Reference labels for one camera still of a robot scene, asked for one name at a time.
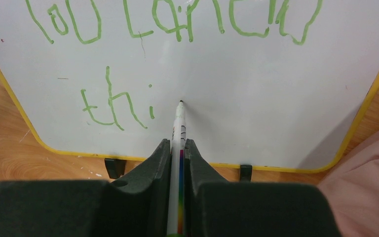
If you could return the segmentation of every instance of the yellow frame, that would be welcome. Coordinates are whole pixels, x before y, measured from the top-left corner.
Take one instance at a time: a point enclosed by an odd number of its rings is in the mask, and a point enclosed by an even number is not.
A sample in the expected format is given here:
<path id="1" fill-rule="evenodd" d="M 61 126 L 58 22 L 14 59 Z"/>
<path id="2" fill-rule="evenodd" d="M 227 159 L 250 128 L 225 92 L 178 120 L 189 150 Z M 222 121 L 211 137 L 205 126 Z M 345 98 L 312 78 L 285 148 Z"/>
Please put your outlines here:
<path id="1" fill-rule="evenodd" d="M 59 151 L 59 150 L 56 150 L 56 149 L 49 147 L 38 136 L 36 130 L 34 129 L 33 125 L 31 124 L 30 120 L 28 119 L 27 114 L 25 113 L 24 109 L 21 107 L 21 104 L 19 103 L 17 97 L 15 96 L 14 92 L 12 91 L 11 87 L 9 86 L 5 77 L 3 76 L 1 70 L 0 70 L 0 80 L 2 81 L 3 86 L 5 87 L 6 91 L 8 92 L 12 101 L 14 102 L 15 106 L 18 108 L 19 112 L 21 113 L 21 116 L 25 120 L 25 123 L 27 123 L 28 127 L 30 128 L 31 133 L 34 135 L 34 137 L 36 138 L 38 143 L 40 143 L 47 150 L 54 152 L 54 153 L 57 153 L 57 154 L 71 155 L 71 156 L 116 158 L 116 159 L 137 160 L 137 161 L 143 161 L 146 159 L 146 158 L 140 158 L 140 157 L 127 157 L 127 156 L 101 155 L 101 154 L 92 154 L 92 153 L 67 152 L 67 151 Z M 322 171 L 325 171 L 327 169 L 332 168 L 342 158 L 342 155 L 343 155 L 346 147 L 348 146 L 349 141 L 352 139 L 352 136 L 354 135 L 355 131 L 357 130 L 359 123 L 363 119 L 365 112 L 369 108 L 371 101 L 373 100 L 374 96 L 376 95 L 378 89 L 379 89 L 379 73 L 377 74 L 377 77 L 374 80 L 373 85 L 371 86 L 371 88 L 368 91 L 367 96 L 365 97 L 360 109 L 358 110 L 358 113 L 355 116 L 354 121 L 351 124 L 351 127 L 349 128 L 347 134 L 345 135 L 345 137 L 341 143 L 341 146 L 335 155 L 335 158 L 333 159 L 333 161 L 331 161 L 326 166 L 318 168 L 318 169 L 296 169 L 296 168 L 282 168 L 282 167 L 269 167 L 269 166 L 253 166 L 253 169 L 266 170 L 266 171 L 292 172 L 292 173 L 309 173 L 310 174 L 310 173 L 322 172 Z M 224 164 L 224 163 L 210 163 L 210 164 L 213 166 L 216 166 L 216 167 L 227 167 L 227 168 L 239 168 L 240 167 L 239 164 Z"/>

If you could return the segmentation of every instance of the wooden table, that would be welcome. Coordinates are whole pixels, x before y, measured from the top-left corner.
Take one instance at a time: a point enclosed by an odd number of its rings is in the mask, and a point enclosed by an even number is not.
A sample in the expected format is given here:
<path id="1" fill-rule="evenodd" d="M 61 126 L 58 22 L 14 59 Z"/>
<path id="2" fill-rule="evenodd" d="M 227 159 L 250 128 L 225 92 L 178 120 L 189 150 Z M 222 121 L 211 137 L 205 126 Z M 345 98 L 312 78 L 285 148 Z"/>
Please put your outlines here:
<path id="1" fill-rule="evenodd" d="M 345 153 L 378 130 L 379 91 Z M 139 162 L 128 161 L 126 172 L 138 164 Z M 216 168 L 216 170 L 230 181 L 238 180 L 238 169 Z M 317 184 L 327 172 L 295 174 L 254 170 L 252 180 Z M 39 145 L 0 81 L 0 180 L 10 179 L 109 178 L 102 158 L 58 155 Z"/>

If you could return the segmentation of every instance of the marker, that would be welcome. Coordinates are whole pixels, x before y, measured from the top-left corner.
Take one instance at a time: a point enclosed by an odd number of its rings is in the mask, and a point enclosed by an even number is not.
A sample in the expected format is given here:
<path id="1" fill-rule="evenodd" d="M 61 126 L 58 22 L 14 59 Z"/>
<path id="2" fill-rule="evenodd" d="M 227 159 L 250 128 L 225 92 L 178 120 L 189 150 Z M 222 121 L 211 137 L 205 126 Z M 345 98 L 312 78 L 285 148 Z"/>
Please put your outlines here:
<path id="1" fill-rule="evenodd" d="M 184 236 L 184 147 L 187 137 L 185 126 L 185 107 L 181 100 L 175 113 L 171 142 L 172 164 L 167 236 Z"/>

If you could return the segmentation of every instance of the whiteboard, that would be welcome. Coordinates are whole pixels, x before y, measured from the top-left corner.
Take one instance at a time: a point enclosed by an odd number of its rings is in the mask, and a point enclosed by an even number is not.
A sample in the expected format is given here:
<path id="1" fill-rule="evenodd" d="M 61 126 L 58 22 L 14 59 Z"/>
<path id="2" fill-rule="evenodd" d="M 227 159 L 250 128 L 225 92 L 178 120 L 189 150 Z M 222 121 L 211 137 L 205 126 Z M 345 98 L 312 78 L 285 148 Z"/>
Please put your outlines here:
<path id="1" fill-rule="evenodd" d="M 59 153 L 148 157 L 183 100 L 208 162 L 328 168 L 379 71 L 379 0 L 0 0 L 0 70 Z"/>

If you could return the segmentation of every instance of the black bracket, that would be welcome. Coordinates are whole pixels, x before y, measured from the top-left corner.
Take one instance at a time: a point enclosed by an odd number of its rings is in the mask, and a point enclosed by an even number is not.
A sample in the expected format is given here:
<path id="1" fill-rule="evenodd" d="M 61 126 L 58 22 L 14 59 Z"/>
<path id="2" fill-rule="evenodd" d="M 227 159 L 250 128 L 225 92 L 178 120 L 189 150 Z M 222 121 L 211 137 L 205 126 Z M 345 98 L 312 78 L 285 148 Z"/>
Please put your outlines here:
<path id="1" fill-rule="evenodd" d="M 124 175 L 125 165 L 127 161 L 123 159 L 110 159 L 105 158 L 105 168 L 107 169 L 110 179 L 118 179 Z"/>
<path id="2" fill-rule="evenodd" d="M 241 164 L 239 181 L 248 181 L 252 180 L 252 166 L 250 164 Z"/>

